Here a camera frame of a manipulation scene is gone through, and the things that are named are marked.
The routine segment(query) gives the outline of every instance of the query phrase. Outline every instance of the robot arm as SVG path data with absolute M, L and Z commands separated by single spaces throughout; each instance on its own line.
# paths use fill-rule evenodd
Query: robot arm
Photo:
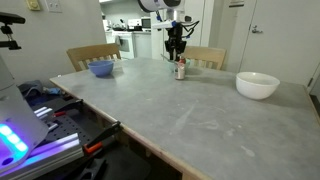
M 191 17 L 184 14 L 185 0 L 138 0 L 138 2 L 141 9 L 145 12 L 157 12 L 161 9 L 167 10 L 168 19 L 165 22 L 154 24 L 152 27 L 167 29 L 169 39 L 165 41 L 166 50 L 170 54 L 170 60 L 179 61 L 179 57 L 184 52 L 187 44 L 186 41 L 182 40 L 183 29 L 186 29 L 183 23 L 191 21 Z M 193 33 L 193 28 L 197 24 L 198 22 L 189 25 L 193 27 L 187 36 Z
M 8 47 L 10 50 L 21 49 L 17 42 L 12 38 L 12 30 L 8 25 L 12 23 L 24 24 L 26 20 L 15 14 L 0 12 L 0 22 L 4 23 L 4 26 L 1 26 L 2 33 L 8 36 L 8 41 L 0 41 L 0 48 Z

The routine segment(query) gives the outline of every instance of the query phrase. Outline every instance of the countertop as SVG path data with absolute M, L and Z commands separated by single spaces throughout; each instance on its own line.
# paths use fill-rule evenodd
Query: countertop
M 190 68 L 178 81 L 167 63 L 143 58 L 106 78 L 51 81 L 212 179 L 320 179 L 318 116 L 302 85 L 281 82 L 255 101 L 237 92 L 233 73 Z

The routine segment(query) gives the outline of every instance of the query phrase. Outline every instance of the blue light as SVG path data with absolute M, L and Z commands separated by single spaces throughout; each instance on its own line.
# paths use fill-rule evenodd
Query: blue light
M 12 131 L 8 126 L 0 125 L 0 133 L 5 136 L 8 136 L 12 133 Z
M 20 138 L 15 134 L 11 134 L 7 138 L 12 144 L 17 144 L 20 141 Z
M 15 146 L 19 151 L 25 151 L 28 149 L 26 144 L 24 144 L 23 142 L 20 142 L 20 143 L 16 144 Z
M 4 142 L 7 142 L 6 144 L 8 147 L 13 146 L 20 152 L 28 150 L 28 146 L 22 142 L 19 136 L 17 136 L 17 134 L 15 134 L 7 125 L 0 124 L 0 138 L 4 140 Z
M 176 22 L 176 21 L 172 21 L 172 22 L 171 22 L 171 26 L 172 26 L 172 27 L 175 27 L 176 25 L 177 25 L 177 22 Z

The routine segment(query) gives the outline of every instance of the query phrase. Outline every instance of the white cabinet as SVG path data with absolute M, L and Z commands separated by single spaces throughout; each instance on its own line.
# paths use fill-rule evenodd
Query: white cabinet
M 107 43 L 111 43 L 113 42 L 114 38 L 112 37 L 112 32 L 106 32 L 106 40 L 107 40 Z
M 134 33 L 136 57 L 152 58 L 151 33 Z

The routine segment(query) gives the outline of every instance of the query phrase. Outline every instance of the wall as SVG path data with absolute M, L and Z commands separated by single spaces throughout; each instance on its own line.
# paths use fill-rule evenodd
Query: wall
M 213 13 L 212 13 L 212 22 L 211 22 L 211 31 L 209 38 L 209 47 L 218 47 L 220 25 L 223 12 L 223 0 L 215 0 Z
M 208 47 L 209 46 L 209 37 L 212 28 L 212 15 L 214 9 L 215 0 L 205 0 L 204 1 L 204 10 L 203 10 L 203 19 L 201 26 L 201 43 L 200 46 Z M 194 7 L 194 11 L 199 11 L 198 7 Z
M 237 22 L 239 8 L 229 8 L 231 0 L 215 0 L 212 16 L 209 47 L 226 49 L 223 70 L 229 65 L 229 51 L 231 49 L 233 33 Z
M 243 7 L 238 8 L 226 71 L 237 73 L 240 70 L 255 4 L 256 0 L 249 0 L 245 1 Z
M 128 19 L 140 19 L 150 16 L 149 13 L 141 11 L 137 0 L 115 1 L 101 4 L 101 11 L 114 24 L 121 24 L 120 19 L 128 23 Z
M 39 3 L 41 11 L 30 11 L 25 1 L 1 0 L 0 12 L 18 14 L 26 23 L 12 26 L 22 49 L 1 48 L 0 54 L 17 84 L 39 79 L 52 86 L 49 78 L 74 71 L 68 48 L 105 43 L 105 35 L 98 0 L 60 0 L 62 13 L 50 13 L 44 0 Z M 2 33 L 0 38 L 7 40 Z

